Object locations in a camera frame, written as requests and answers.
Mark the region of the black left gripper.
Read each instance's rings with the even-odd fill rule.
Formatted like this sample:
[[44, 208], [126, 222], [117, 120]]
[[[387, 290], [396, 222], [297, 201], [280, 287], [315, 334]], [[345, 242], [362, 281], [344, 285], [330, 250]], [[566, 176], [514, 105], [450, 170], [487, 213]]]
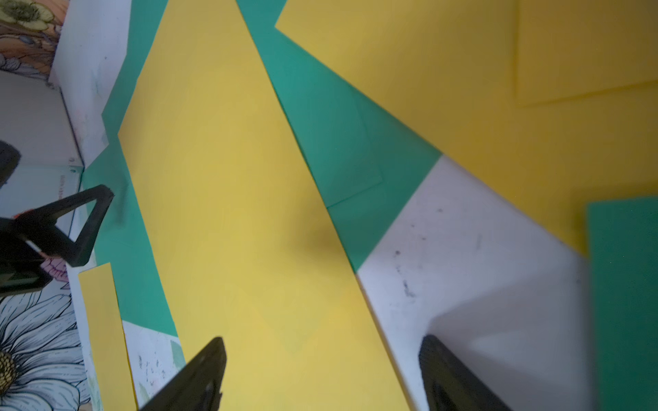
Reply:
[[1, 219], [1, 296], [41, 291], [52, 277], [41, 266], [42, 253], [59, 257], [70, 266], [87, 265], [99, 230], [114, 200], [105, 185], [20, 214]]

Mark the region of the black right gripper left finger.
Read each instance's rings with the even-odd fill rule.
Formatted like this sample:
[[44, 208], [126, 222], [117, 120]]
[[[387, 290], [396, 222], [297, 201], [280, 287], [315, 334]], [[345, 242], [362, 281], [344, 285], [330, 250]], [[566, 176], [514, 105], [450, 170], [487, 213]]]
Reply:
[[226, 363], [224, 340], [214, 337], [142, 411], [219, 410]]

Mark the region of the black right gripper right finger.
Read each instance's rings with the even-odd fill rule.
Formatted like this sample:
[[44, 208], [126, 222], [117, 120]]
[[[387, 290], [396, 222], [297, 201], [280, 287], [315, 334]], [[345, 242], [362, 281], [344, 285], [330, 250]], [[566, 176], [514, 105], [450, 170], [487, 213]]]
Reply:
[[423, 338], [418, 360], [430, 410], [511, 410], [438, 337]]

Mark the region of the large green paper sheet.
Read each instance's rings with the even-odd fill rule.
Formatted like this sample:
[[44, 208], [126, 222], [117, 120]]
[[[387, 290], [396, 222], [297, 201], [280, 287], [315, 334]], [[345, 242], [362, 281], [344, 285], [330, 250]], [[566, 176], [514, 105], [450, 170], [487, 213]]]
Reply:
[[657, 199], [589, 205], [600, 410], [657, 408]]

